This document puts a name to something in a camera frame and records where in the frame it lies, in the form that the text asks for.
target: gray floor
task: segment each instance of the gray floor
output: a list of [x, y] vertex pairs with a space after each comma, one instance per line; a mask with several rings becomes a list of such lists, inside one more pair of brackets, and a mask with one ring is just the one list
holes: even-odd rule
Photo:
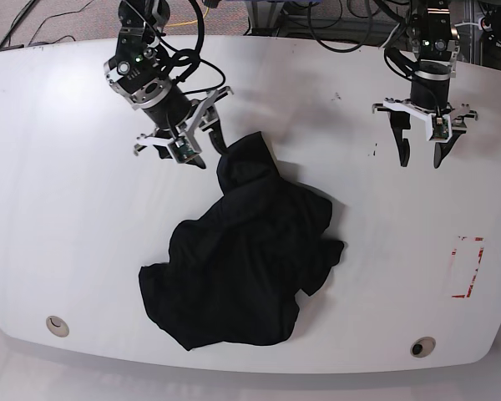
[[[0, 0], [0, 40], [18, 11], [28, 0]], [[347, 0], [323, 0], [312, 9], [315, 17], [333, 18], [340, 15], [342, 1], [343, 16], [349, 16]], [[12, 44], [26, 44], [46, 18], [58, 13], [79, 10], [89, 0], [40, 0], [13, 35]], [[38, 33], [35, 41], [52, 42], [64, 35], [73, 35], [77, 40], [114, 38], [120, 28], [117, 8], [120, 0], [94, 0], [81, 13], [64, 15], [48, 20]], [[195, 19], [193, 9], [186, 0], [169, 0], [170, 23], [180, 23]], [[355, 13], [364, 15], [362, 0], [352, 0]], [[387, 18], [382, 13], [376, 19]], [[223, 0], [217, 9], [210, 10], [205, 19], [206, 33], [209, 35], [241, 35], [247, 29], [247, 11], [242, 1]], [[194, 34], [196, 26], [167, 28], [169, 35]]]

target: white table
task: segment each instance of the white table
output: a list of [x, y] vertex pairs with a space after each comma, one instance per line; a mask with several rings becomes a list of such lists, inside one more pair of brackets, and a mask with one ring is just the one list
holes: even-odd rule
[[[194, 38], [170, 38], [189, 47]], [[375, 48], [329, 53], [312, 41], [210, 37], [203, 56], [235, 95], [218, 103], [228, 144], [257, 130], [281, 172], [334, 198], [330, 234], [347, 243], [291, 339], [186, 352], [144, 312], [139, 268], [168, 260], [169, 239], [221, 192], [207, 170], [132, 155], [152, 123], [104, 79], [114, 40], [0, 53], [0, 328], [49, 346], [190, 368], [356, 373], [479, 360], [501, 323], [501, 73], [459, 64], [450, 100], [479, 113], [439, 170], [423, 124], [399, 166], [384, 97], [409, 83]], [[206, 66], [183, 89], [217, 82]], [[468, 239], [460, 241], [459, 236]], [[484, 248], [478, 267], [478, 251]], [[457, 249], [452, 261], [451, 254]], [[50, 315], [70, 326], [46, 328]], [[436, 340], [414, 358], [416, 340]]]

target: crumpled black t-shirt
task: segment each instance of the crumpled black t-shirt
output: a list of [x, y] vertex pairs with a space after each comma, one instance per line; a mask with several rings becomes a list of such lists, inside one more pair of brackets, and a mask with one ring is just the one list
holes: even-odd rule
[[217, 175], [224, 196], [176, 227], [169, 263], [141, 268], [144, 307], [188, 351], [280, 343], [296, 292], [312, 295], [339, 262], [343, 243], [321, 238], [332, 204], [283, 180], [259, 132], [230, 146]]

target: yellow cable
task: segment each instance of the yellow cable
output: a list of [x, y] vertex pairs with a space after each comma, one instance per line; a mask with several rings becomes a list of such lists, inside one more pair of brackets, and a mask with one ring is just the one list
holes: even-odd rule
[[[208, 13], [210, 12], [210, 8], [207, 7], [206, 8], [206, 12], [204, 13], [204, 15], [202, 16], [202, 18], [206, 18], [206, 16], [208, 15]], [[169, 25], [165, 25], [166, 28], [172, 28], [172, 27], [184, 27], [185, 25], [193, 25], [193, 24], [196, 24], [198, 23], [199, 21], [195, 20], [195, 21], [188, 21], [187, 23], [171, 23]]]

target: wire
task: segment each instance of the wire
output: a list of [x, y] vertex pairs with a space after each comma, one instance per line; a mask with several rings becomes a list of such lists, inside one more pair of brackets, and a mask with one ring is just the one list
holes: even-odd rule
[[217, 71], [220, 74], [221, 78], [222, 78], [221, 83], [218, 84], [218, 85], [216, 85], [216, 86], [212, 86], [210, 88], [190, 90], [189, 92], [184, 92], [183, 95], [187, 95], [187, 94], [199, 94], [201, 92], [210, 92], [211, 90], [216, 90], [216, 89], [220, 88], [221, 86], [223, 86], [225, 84], [225, 82], [226, 82], [226, 75], [225, 75], [225, 73], [223, 73], [223, 71], [219, 67], [217, 67], [216, 65], [210, 63], [209, 61], [204, 60], [203, 58], [200, 59], [200, 62], [206, 64], [209, 67], [212, 67], [215, 71]]
[[410, 4], [410, 2], [401, 3], [401, 2], [396, 2], [395, 0], [384, 0], [384, 1], [391, 4], [395, 4], [396, 6], [407, 6], [408, 4]]
[[385, 48], [390, 48], [391, 46], [393, 46], [393, 44], [407, 31], [407, 26], [410, 23], [410, 18], [412, 18], [413, 0], [409, 0], [409, 3], [410, 3], [410, 7], [407, 10], [407, 15], [405, 18], [402, 18], [402, 21], [399, 23], [399, 25], [402, 28], [399, 28], [400, 29], [399, 32], [395, 33], [395, 37], [393, 37], [390, 40], [390, 42], [387, 43]]
[[454, 24], [455, 27], [464, 27], [464, 26], [467, 26], [467, 25], [473, 25], [474, 27], [479, 28], [478, 23], [455, 23]]
[[[358, 15], [356, 14], [354, 11], [352, 11], [352, 7], [351, 7], [351, 0], [347, 0], [347, 10], [349, 10], [349, 13], [351, 13], [353, 16], [355, 16], [356, 18], [361, 18], [361, 19], [367, 19], [367, 16], [366, 15]], [[381, 12], [381, 9], [380, 8], [377, 8], [377, 11], [374, 12], [372, 14], [372, 17], [375, 17], [377, 14], [379, 14]]]
[[[158, 31], [156, 31], [154, 29], [154, 27], [145, 19], [145, 17], [143, 16], [143, 14], [141, 14], [134, 6], [132, 6], [128, 0], [122, 0], [124, 3], [126, 3], [126, 5], [128, 7], [130, 7], [130, 9], [136, 13], [142, 20], [143, 22], [147, 25], [147, 27], [150, 28], [150, 30], [154, 33], [155, 37], [158, 38], [158, 40], [163, 43], [165, 46], [167, 46], [167, 48], [169, 48], [170, 50], [172, 50], [173, 52], [175, 53], [180, 53], [181, 50], [177, 50], [176, 48], [172, 47], [171, 45], [169, 45], [168, 43], [166, 43], [162, 38], [161, 36], [159, 35]], [[204, 36], [205, 36], [205, 26], [204, 26], [204, 19], [203, 19], [203, 16], [202, 16], [202, 12], [200, 11], [200, 7], [199, 7], [199, 4], [197, 4], [197, 2], [195, 0], [189, 0], [189, 2], [191, 3], [191, 6], [193, 7], [193, 9], [195, 10], [195, 15], [197, 17], [197, 25], [198, 25], [198, 31], [199, 31], [199, 35], [198, 35], [198, 38], [197, 38], [197, 44], [195, 45], [195, 52], [197, 53], [197, 55], [200, 53], [200, 50], [202, 49], [202, 45], [204, 44]], [[185, 92], [183, 93], [183, 95], [187, 95], [187, 94], [198, 94], [198, 93], [201, 93], [201, 92], [207, 92], [207, 91], [210, 91], [210, 90], [215, 90], [215, 89], [218, 89], [220, 88], [221, 86], [223, 86], [226, 82], [226, 76], [225, 76], [225, 73], [223, 73], [223, 71], [221, 71], [221, 69], [219, 67], [217, 67], [216, 65], [210, 63], [209, 61], [206, 61], [204, 60], [203, 58], [199, 58], [199, 61], [200, 63], [204, 63], [206, 64], [207, 66], [209, 67], [212, 67], [215, 71], [217, 71], [220, 76], [222, 77], [222, 82], [216, 86], [212, 86], [210, 88], [205, 88], [205, 89], [197, 89], [197, 90], [191, 90], [189, 92]]]
[[176, 132], [176, 127], [169, 118], [169, 109], [165, 111], [165, 120], [167, 121], [167, 126], [169, 127], [170, 136], [172, 136], [173, 139], [175, 140], [178, 139], [178, 133]]
[[[202, 18], [206, 18], [208, 16], [208, 13], [210, 12], [210, 8], [206, 7], [206, 12], [202, 16]], [[172, 28], [172, 27], [184, 27], [186, 25], [195, 25], [199, 21], [196, 19], [195, 21], [188, 21], [187, 23], [170, 23], [169, 25], [165, 25], [166, 28]]]
[[478, 7], [481, 9], [481, 13], [483, 13], [483, 15], [486, 17], [486, 11], [484, 11], [484, 7], [483, 7], [482, 2], [477, 0], [477, 4], [478, 4]]
[[299, 8], [300, 10], [307, 10], [308, 8], [312, 8], [319, 5], [319, 3], [312, 3], [312, 2], [309, 2], [307, 6], [302, 6], [298, 2], [290, 2], [290, 4], [292, 6], [295, 6], [296, 8]]
[[[393, 73], [396, 74], [397, 76], [401, 77], [402, 79], [406, 79], [410, 83], [413, 82], [411, 78], [407, 77], [407, 75], [403, 75], [403, 74], [399, 73], [394, 67], [392, 67], [392, 65], [390, 64], [390, 62], [387, 59], [386, 52], [384, 52], [384, 63], [386, 63], [387, 67], [389, 69], [391, 69], [393, 71]], [[438, 104], [438, 98], [436, 97], [436, 94], [433, 92], [433, 90], [430, 89], [427, 85], [425, 85], [419, 81], [416, 81], [416, 84], [423, 86], [430, 93], [430, 95], [433, 97], [434, 105], [436, 106], [436, 114], [438, 116], [442, 115], [442, 111], [440, 110], [440, 105]]]
[[0, 41], [0, 48], [7, 42], [9, 39], [9, 44], [11, 44], [11, 35], [15, 31], [15, 29], [18, 28], [20, 23], [27, 17], [28, 14], [33, 10], [35, 5], [38, 3], [39, 0], [29, 0], [26, 5], [18, 12], [17, 16], [15, 19], [13, 19], [13, 22], [11, 23], [11, 27], [9, 27], [9, 30], [6, 32], [2, 40]]
[[404, 23], [404, 18], [399, 14], [394, 13], [392, 9], [383, 0], [373, 0], [373, 2], [378, 5], [378, 7], [385, 13], [389, 18], [391, 18], [396, 23]]
[[32, 38], [30, 39], [30, 41], [28, 42], [28, 46], [30, 44], [32, 44], [33, 40], [35, 39], [35, 37], [37, 36], [37, 34], [39, 33], [39, 31], [41, 30], [41, 28], [43, 27], [43, 25], [49, 20], [49, 19], [52, 19], [52, 18], [56, 18], [56, 17], [61, 17], [63, 15], [69, 15], [69, 14], [77, 14], [77, 13], [81, 13], [85, 8], [87, 8], [87, 6], [89, 4], [91, 4], [92, 2], [94, 2], [94, 0], [91, 0], [89, 3], [85, 4], [82, 8], [80, 8], [78, 11], [69, 11], [69, 12], [66, 12], [66, 13], [60, 13], [60, 14], [55, 14], [55, 15], [51, 15], [50, 17], [46, 17], [42, 22], [41, 22], [41, 25], [39, 25], [39, 28], [37, 28], [37, 30], [35, 31], [35, 33], [33, 34]]
[[247, 18], [247, 21], [249, 22], [249, 27], [247, 28], [245, 33], [243, 33], [243, 36], [247, 36], [249, 34], [249, 32], [251, 31], [251, 19]]
[[54, 40], [53, 42], [50, 42], [49, 44], [54, 44], [54, 43], [57, 43], [57, 42], [61, 42], [65, 38], [71, 38], [73, 40], [73, 42], [76, 42], [76, 38], [73, 35], [65, 35], [65, 36], [59, 38], [58, 40]]
[[387, 46], [387, 44], [390, 43], [390, 40], [392, 40], [393, 34], [399, 29], [400, 26], [401, 26], [401, 24], [398, 23], [395, 26], [395, 28], [392, 29], [392, 31], [390, 32], [390, 36], [387, 37], [386, 42], [384, 42], [383, 44], [381, 44], [378, 48], [385, 48]]
[[357, 45], [353, 46], [352, 48], [332, 48], [331, 46], [328, 46], [327, 44], [323, 43], [316, 35], [316, 30], [314, 27], [311, 25], [311, 7], [308, 8], [306, 11], [306, 20], [308, 22], [308, 28], [310, 29], [311, 36], [318, 42], [323, 48], [330, 50], [331, 52], [334, 53], [351, 53], [354, 52], [355, 50], [358, 50], [361, 48], [364, 43], [369, 39], [369, 35], [371, 35], [371, 31], [373, 28], [373, 16], [371, 14], [371, 6], [369, 5], [369, 0], [364, 0], [364, 5], [366, 6], [366, 12], [367, 12], [367, 30], [366, 30], [366, 35], [364, 39]]
[[[336, 21], [334, 21], [333, 23], [329, 24], [329, 25], [326, 25], [324, 27], [314, 27], [314, 29], [326, 29], [326, 28], [330, 28], [330, 27], [333, 27], [334, 25], [336, 25], [337, 23], [339, 23], [342, 18], [343, 18], [343, 4], [342, 4], [342, 0], [338, 0], [338, 2], [340, 3], [340, 16], [337, 18]], [[299, 25], [300, 27], [303, 27], [303, 28], [309, 28], [308, 25], [304, 25], [302, 23], [299, 23], [293, 19], [289, 19], [289, 14], [286, 14], [284, 12], [284, 15], [286, 15], [288, 17], [288, 21], [290, 21], [291, 23], [294, 23], [295, 25]]]

